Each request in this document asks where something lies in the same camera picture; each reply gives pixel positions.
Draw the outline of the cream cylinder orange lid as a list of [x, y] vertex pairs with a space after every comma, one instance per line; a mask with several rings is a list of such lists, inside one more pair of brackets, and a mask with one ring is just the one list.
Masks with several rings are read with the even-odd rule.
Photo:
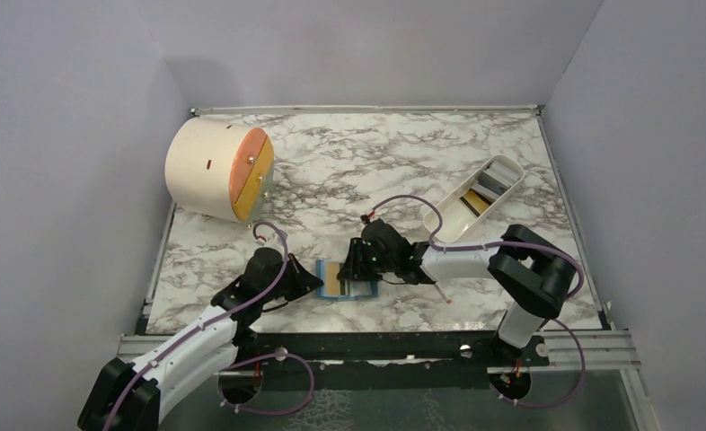
[[179, 207], [247, 224], [262, 213], [274, 162], [263, 129], [196, 117], [181, 126], [169, 146], [165, 184]]

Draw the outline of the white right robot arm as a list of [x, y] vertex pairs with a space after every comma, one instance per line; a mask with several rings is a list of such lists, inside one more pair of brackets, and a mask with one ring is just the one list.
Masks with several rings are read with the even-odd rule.
[[490, 342], [492, 357], [502, 365], [525, 355], [535, 332], [559, 317], [585, 281], [574, 258], [521, 224], [510, 225], [496, 242], [444, 243], [409, 242], [390, 224], [370, 221], [351, 239], [336, 278], [341, 283], [369, 283], [386, 273], [407, 285], [496, 280], [514, 301]]

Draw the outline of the orange capped white marker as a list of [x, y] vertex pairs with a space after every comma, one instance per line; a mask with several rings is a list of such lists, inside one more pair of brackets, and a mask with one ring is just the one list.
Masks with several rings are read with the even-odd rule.
[[434, 288], [436, 289], [438, 295], [440, 296], [440, 298], [442, 299], [442, 301], [444, 303], [451, 304], [453, 302], [453, 300], [447, 296], [447, 294], [443, 291], [443, 289], [438, 284], [435, 284]]

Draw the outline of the cream oblong plastic tray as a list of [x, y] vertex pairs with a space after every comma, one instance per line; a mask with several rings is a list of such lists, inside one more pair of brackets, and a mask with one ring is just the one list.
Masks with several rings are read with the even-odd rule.
[[510, 198], [525, 178], [524, 168], [505, 155], [494, 155], [435, 204], [442, 216], [438, 242], [460, 242]]

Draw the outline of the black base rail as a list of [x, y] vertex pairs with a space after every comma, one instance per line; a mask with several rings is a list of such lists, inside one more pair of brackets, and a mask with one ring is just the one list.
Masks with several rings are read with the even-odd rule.
[[240, 330], [238, 359], [286, 349], [309, 362], [318, 390], [485, 389], [489, 371], [547, 366], [533, 337], [505, 347], [491, 330], [281, 333]]

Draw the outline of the yellow credit card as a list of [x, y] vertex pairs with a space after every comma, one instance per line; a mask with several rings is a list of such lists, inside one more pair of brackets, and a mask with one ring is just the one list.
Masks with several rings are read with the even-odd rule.
[[370, 296], [372, 287], [367, 282], [340, 282], [337, 274], [340, 269], [337, 261], [325, 260], [320, 266], [320, 277], [323, 279], [323, 286], [319, 296], [332, 300], [352, 300]]
[[475, 216], [480, 217], [492, 205], [492, 201], [488, 201], [475, 190], [467, 190], [461, 197], [460, 202], [465, 205], [468, 210]]

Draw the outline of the blue card holder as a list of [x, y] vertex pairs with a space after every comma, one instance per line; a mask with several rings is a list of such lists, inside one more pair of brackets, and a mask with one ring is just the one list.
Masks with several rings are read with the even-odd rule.
[[346, 281], [337, 279], [342, 263], [328, 259], [315, 262], [315, 274], [322, 280], [316, 289], [316, 297], [330, 301], [358, 301], [378, 296], [378, 284], [374, 282]]

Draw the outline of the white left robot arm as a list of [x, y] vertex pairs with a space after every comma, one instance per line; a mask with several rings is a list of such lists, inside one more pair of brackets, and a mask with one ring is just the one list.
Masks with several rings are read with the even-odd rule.
[[322, 287], [293, 254], [261, 247], [242, 275], [220, 290], [185, 329], [130, 361], [116, 357], [100, 371], [77, 419], [82, 430], [156, 430], [171, 410], [208, 378], [258, 367], [251, 325], [265, 303], [290, 303]]

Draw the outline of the grey card stack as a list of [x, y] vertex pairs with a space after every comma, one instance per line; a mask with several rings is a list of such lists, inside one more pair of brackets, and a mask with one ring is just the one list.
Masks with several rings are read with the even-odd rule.
[[498, 161], [483, 168], [472, 183], [471, 190], [489, 202], [495, 202], [519, 180], [516, 172]]

